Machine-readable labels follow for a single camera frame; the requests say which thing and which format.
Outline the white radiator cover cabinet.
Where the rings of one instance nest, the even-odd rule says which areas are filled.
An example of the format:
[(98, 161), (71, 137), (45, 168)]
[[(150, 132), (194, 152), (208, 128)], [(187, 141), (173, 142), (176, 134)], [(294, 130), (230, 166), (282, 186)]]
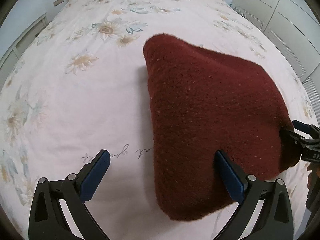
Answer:
[(47, 14), (44, 13), (35, 20), (21, 35), (16, 38), (1, 58), (1, 70), (5, 67), (13, 67), (21, 58), (29, 45), (37, 38), (41, 31), (48, 25)]

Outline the dark red knitted sweater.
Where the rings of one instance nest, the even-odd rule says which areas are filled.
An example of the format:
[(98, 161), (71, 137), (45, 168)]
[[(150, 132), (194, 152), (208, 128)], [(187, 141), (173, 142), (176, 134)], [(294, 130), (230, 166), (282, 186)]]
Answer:
[(167, 34), (149, 38), (143, 54), (155, 194), (170, 219), (197, 220), (232, 203), (214, 167), (218, 150), (261, 180), (299, 162), (280, 139), (293, 128), (285, 101), (260, 65)]

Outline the white wardrobe with panel doors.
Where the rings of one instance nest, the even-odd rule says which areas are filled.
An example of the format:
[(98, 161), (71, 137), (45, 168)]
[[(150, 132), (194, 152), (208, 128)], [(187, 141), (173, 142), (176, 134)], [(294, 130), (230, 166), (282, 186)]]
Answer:
[(319, 22), (304, 0), (232, 0), (232, 8), (285, 56), (319, 107)]

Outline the left beige wall socket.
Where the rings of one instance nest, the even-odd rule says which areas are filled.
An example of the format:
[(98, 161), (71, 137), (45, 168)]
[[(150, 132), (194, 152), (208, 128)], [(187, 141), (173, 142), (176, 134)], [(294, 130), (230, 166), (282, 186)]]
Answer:
[(56, 0), (56, 1), (53, 2), (53, 5), (56, 7), (56, 6), (60, 5), (63, 2), (64, 2), (64, 0)]

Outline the white floral bed cover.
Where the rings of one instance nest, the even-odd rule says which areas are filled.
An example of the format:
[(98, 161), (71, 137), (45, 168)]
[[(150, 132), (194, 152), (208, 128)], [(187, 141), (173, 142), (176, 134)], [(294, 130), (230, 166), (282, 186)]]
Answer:
[[(232, 203), (200, 219), (172, 220), (155, 194), (146, 41), (167, 34), (260, 65), (280, 91), (291, 122), (317, 125), (302, 82), (272, 41), (232, 0), (69, 0), (45, 12), (18, 0), (1, 26), (1, 57), (35, 20), (48, 25), (13, 67), (1, 70), (1, 206), (23, 238), (40, 178), (78, 172), (102, 149), (111, 165), (87, 207), (111, 239), (213, 239)], [(293, 214), (293, 237), (310, 213), (308, 163), (278, 174)]]

